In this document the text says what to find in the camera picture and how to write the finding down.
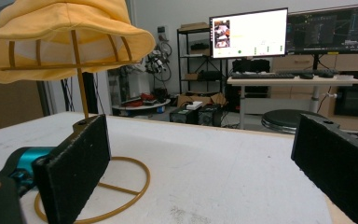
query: shelving unit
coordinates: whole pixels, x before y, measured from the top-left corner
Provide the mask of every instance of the shelving unit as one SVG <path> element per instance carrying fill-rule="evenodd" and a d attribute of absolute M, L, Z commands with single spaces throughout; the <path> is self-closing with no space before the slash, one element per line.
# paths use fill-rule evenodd
<path fill-rule="evenodd" d="M 187 83 L 187 89 L 191 90 L 192 82 L 205 82 L 207 91 L 209 90 L 209 82 L 219 82 L 220 91 L 223 89 L 223 80 L 226 78 L 227 71 L 223 72 L 223 67 L 227 70 L 227 60 L 217 60 L 211 58 L 209 55 L 191 55 L 190 54 L 190 46 L 189 46 L 189 36 L 200 33 L 208 33 L 209 27 L 207 28 L 199 28 L 199 29 L 177 29 L 177 47 L 178 47 L 178 67 L 179 67 L 179 90 L 182 94 L 183 88 L 182 85 L 184 82 Z M 185 36 L 185 43 L 181 43 L 181 36 Z M 182 69 L 182 64 L 186 63 L 186 69 Z M 192 69 L 191 64 L 199 66 L 196 69 Z M 194 74 L 199 73 L 202 68 L 205 68 L 204 71 L 219 71 L 222 76 L 217 80 L 206 80 L 206 79 L 185 79 L 185 74 Z"/>

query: black stool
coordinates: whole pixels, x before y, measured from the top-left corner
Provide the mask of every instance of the black stool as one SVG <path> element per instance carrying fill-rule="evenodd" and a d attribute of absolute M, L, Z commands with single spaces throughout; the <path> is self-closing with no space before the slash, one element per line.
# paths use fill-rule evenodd
<path fill-rule="evenodd" d="M 320 114 L 307 110 L 279 109 L 265 113 L 261 118 L 261 123 L 264 127 L 280 133 L 296 133 L 297 125 L 301 119 L 300 114 L 324 118 Z"/>

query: computer monitor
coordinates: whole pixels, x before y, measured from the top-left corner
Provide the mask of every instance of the computer monitor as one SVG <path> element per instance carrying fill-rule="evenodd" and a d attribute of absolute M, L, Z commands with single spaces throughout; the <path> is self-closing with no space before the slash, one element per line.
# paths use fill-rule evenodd
<path fill-rule="evenodd" d="M 285 54 L 288 9 L 210 17 L 211 56 L 216 59 Z"/>
<path fill-rule="evenodd" d="M 289 13 L 286 51 L 315 60 L 319 54 L 357 54 L 358 5 Z"/>

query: black box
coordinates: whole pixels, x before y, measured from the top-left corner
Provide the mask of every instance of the black box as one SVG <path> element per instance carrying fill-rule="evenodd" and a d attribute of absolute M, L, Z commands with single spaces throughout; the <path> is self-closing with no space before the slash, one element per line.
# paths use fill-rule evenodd
<path fill-rule="evenodd" d="M 170 113 L 170 122 L 198 124 L 198 110 L 189 110 L 185 106 L 179 107 Z"/>
<path fill-rule="evenodd" d="M 199 111 L 199 125 L 221 127 L 223 109 L 219 104 L 205 105 Z"/>

